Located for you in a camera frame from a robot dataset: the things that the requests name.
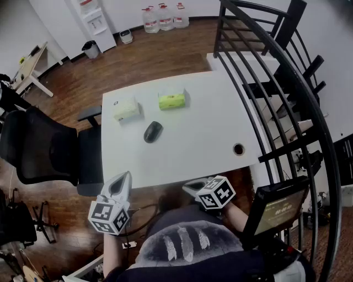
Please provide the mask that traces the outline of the light wooden side desk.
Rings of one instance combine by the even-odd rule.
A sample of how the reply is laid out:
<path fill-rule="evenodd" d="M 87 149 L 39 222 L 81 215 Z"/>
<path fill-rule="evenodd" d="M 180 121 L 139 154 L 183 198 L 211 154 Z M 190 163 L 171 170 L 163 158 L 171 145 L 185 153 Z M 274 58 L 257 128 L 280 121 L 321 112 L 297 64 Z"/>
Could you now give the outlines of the light wooden side desk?
<path fill-rule="evenodd" d="M 29 55 L 24 62 L 21 64 L 16 76 L 14 77 L 12 88 L 17 94 L 21 94 L 30 85 L 36 85 L 40 90 L 42 90 L 49 97 L 53 97 L 54 94 L 47 87 L 41 84 L 38 78 L 34 75 L 33 71 L 42 56 L 43 52 L 47 48 L 47 42 L 45 42 L 39 49 L 39 51 L 32 55 Z"/>

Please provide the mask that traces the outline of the black computer mouse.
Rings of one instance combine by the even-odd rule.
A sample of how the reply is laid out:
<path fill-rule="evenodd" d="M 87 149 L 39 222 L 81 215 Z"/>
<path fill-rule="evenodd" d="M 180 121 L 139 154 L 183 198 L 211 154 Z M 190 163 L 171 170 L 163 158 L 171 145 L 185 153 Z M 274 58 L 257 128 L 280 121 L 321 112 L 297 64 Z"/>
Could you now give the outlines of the black computer mouse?
<path fill-rule="evenodd" d="M 146 143 L 153 143 L 160 135 L 163 126 L 157 122 L 153 121 L 149 124 L 144 132 L 143 139 Z"/>

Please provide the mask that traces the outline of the green tissue box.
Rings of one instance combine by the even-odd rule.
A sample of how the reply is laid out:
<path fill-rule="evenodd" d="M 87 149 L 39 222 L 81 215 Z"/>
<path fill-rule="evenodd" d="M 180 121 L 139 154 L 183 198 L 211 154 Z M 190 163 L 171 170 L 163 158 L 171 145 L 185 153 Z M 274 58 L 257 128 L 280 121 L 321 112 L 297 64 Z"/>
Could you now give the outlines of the green tissue box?
<path fill-rule="evenodd" d="M 190 102 L 190 94 L 185 88 L 161 91 L 157 97 L 158 107 L 162 111 L 188 107 Z"/>

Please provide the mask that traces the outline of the white water dispenser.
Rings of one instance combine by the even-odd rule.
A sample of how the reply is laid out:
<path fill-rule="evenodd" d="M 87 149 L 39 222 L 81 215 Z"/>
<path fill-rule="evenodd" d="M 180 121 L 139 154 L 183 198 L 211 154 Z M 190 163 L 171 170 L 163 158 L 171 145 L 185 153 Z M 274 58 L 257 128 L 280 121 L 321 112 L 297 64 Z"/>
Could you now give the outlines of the white water dispenser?
<path fill-rule="evenodd" d="M 101 53 L 116 47 L 100 0 L 70 0 L 87 39 L 95 41 Z"/>

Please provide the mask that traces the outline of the white storage box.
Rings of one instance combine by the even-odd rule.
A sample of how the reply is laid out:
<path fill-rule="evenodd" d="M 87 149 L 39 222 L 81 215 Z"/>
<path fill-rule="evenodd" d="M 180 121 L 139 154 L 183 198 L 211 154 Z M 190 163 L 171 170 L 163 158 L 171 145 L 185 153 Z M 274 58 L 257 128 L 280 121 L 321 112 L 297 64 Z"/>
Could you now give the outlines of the white storage box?
<path fill-rule="evenodd" d="M 353 207 L 353 185 L 342 186 L 341 200 L 343 207 Z"/>

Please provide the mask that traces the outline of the black mesh office chair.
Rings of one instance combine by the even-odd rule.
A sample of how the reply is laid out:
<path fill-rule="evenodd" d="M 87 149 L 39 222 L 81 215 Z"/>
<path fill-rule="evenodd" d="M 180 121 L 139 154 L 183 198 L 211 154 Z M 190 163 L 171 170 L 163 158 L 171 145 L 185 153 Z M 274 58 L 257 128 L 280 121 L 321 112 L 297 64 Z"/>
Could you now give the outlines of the black mesh office chair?
<path fill-rule="evenodd" d="M 38 108 L 10 112 L 0 135 L 0 158 L 15 167 L 25 185 L 67 181 L 81 196 L 95 197 L 103 185 L 101 125 L 96 116 L 102 107 L 82 111 L 77 120 L 91 127 L 77 131 L 64 126 Z"/>

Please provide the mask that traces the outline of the person's dark feather-print shirt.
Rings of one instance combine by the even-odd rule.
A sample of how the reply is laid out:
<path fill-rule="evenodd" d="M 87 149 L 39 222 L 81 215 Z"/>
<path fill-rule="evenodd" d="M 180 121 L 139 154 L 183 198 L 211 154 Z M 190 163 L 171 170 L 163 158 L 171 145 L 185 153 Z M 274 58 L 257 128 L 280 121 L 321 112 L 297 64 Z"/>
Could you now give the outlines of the person's dark feather-print shirt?
<path fill-rule="evenodd" d="M 245 251 L 236 232 L 196 204 L 162 212 L 134 264 L 123 261 L 103 282 L 315 282 L 304 257 L 274 273 L 273 259 Z"/>

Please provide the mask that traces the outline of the grey trash can black liner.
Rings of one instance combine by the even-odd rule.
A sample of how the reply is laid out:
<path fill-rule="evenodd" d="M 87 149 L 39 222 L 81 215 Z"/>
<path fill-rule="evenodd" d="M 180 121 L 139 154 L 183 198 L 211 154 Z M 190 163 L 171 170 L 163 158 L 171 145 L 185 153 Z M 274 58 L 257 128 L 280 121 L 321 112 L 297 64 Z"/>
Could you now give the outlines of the grey trash can black liner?
<path fill-rule="evenodd" d="M 100 54 L 99 47 L 94 40 L 86 42 L 82 47 L 82 51 L 90 59 L 95 59 Z"/>

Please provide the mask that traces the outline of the black mounted monitor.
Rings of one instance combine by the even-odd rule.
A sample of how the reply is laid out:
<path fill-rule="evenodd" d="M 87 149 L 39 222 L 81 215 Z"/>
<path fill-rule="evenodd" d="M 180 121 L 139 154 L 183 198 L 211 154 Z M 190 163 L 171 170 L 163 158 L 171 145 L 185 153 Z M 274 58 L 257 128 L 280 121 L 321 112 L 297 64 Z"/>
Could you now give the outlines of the black mounted monitor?
<path fill-rule="evenodd" d="M 309 178 L 300 176 L 258 187 L 240 241 L 251 250 L 292 226 L 309 191 Z"/>

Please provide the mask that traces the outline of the black cabinet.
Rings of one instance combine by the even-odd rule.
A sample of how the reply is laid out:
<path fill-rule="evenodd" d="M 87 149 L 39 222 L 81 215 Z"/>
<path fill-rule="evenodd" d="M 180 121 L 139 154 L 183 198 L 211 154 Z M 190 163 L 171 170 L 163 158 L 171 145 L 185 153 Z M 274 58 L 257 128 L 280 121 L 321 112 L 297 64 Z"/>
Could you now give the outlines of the black cabinet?
<path fill-rule="evenodd" d="M 342 186 L 353 185 L 353 134 L 334 143 Z"/>

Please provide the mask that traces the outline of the small white basket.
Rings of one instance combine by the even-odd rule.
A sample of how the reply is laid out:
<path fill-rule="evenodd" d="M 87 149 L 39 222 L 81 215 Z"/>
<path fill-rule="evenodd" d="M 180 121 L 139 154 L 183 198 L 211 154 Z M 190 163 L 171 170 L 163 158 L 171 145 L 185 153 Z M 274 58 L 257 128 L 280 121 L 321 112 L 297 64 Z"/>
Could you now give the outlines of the small white basket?
<path fill-rule="evenodd" d="M 119 32 L 121 42 L 125 45 L 130 44 L 133 41 L 132 32 L 130 29 Z"/>

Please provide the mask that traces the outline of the pale yellow tissue box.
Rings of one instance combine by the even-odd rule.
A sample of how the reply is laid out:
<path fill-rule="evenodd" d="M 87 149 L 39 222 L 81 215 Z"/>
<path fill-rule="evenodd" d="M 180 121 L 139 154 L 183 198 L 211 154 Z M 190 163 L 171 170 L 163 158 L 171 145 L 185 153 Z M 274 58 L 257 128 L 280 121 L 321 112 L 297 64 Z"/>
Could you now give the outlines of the pale yellow tissue box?
<path fill-rule="evenodd" d="M 144 119 L 142 106 L 137 99 L 132 96 L 114 102 L 113 118 L 120 124 L 125 125 L 137 120 Z"/>

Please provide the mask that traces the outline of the staircase steps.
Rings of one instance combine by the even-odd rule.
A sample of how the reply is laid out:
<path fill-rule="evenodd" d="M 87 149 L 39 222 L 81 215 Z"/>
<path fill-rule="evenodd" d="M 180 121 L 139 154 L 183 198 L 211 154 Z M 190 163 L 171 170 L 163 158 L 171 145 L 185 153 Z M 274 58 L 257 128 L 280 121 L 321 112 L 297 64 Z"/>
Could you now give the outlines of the staircase steps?
<path fill-rule="evenodd" d="M 280 132 L 276 126 L 276 123 L 272 117 L 272 113 L 270 111 L 270 107 L 267 105 L 265 98 L 261 92 L 261 88 L 258 87 L 258 84 L 255 82 L 253 77 L 250 74 L 245 75 L 245 79 L 253 92 L 254 98 L 258 103 L 259 110 L 263 116 L 263 119 L 260 118 L 260 115 L 254 105 L 254 102 L 250 100 L 250 104 L 254 109 L 254 113 L 256 119 L 260 124 L 260 128 L 264 131 L 263 122 L 266 123 L 269 129 L 269 133 L 271 134 L 272 140 L 274 141 L 275 146 L 278 148 L 283 145 L 283 141 L 280 137 Z M 290 143 L 293 140 L 297 139 L 297 134 L 295 133 L 294 126 L 289 118 L 289 115 L 283 105 L 282 99 L 279 96 L 279 92 L 275 90 L 272 86 L 272 82 L 265 81 L 265 76 L 260 75 L 259 80 L 260 84 L 263 86 L 263 89 L 266 91 L 269 101 L 272 105 L 272 108 L 277 114 L 279 122 L 281 123 L 282 129 L 286 136 L 287 141 Z M 285 98 L 287 99 L 288 104 L 292 107 L 294 119 L 297 121 L 298 126 L 303 134 L 306 133 L 311 127 L 313 127 L 312 120 L 308 117 L 308 114 L 305 113 L 305 109 L 300 109 L 299 104 L 295 101 L 294 95 L 290 93 L 291 89 L 282 88 L 284 92 Z"/>

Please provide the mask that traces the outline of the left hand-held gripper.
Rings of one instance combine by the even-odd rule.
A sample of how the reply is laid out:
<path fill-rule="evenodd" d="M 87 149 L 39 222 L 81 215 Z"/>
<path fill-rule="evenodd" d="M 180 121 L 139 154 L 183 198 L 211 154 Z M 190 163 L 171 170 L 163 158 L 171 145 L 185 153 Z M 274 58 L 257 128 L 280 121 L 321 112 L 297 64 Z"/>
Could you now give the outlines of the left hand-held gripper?
<path fill-rule="evenodd" d="M 129 221 L 128 202 L 132 189 L 129 171 L 116 175 L 103 185 L 100 194 L 91 202 L 88 220 L 96 231 L 118 235 Z"/>

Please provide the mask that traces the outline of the person's right forearm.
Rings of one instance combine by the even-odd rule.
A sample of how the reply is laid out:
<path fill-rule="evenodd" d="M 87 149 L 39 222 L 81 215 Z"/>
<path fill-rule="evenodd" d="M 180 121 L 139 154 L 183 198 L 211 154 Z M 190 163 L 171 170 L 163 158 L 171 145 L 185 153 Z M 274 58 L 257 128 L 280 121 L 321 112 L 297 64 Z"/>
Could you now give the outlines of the person's right forearm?
<path fill-rule="evenodd" d="M 223 207 L 223 214 L 230 224 L 238 231 L 243 232 L 248 221 L 248 216 L 232 202 Z"/>

